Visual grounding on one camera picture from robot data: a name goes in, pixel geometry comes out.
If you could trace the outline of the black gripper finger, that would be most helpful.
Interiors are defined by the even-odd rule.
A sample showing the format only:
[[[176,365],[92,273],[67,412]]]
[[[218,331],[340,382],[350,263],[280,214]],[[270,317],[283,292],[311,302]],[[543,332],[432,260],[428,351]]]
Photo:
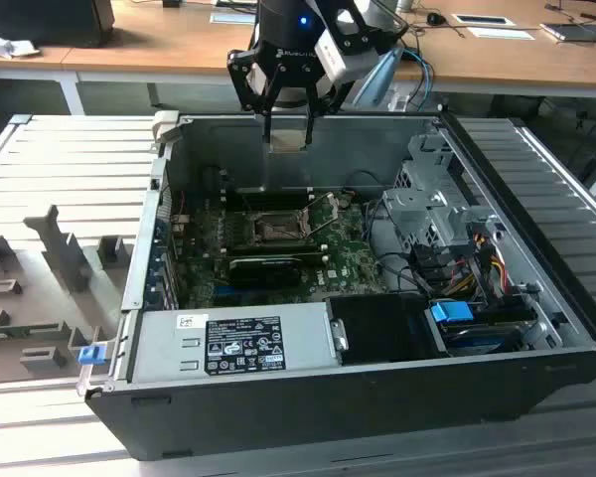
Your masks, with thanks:
[[[346,99],[346,85],[332,85],[330,90],[322,97],[318,96],[314,83],[305,87],[307,98],[307,125],[305,130],[305,145],[312,143],[315,120],[318,117],[335,114],[339,111]]]
[[[283,88],[283,65],[276,58],[276,48],[232,50],[227,56],[227,70],[244,111],[263,116],[263,142],[270,143],[272,107]],[[248,82],[253,67],[264,74],[262,92],[256,92]]]

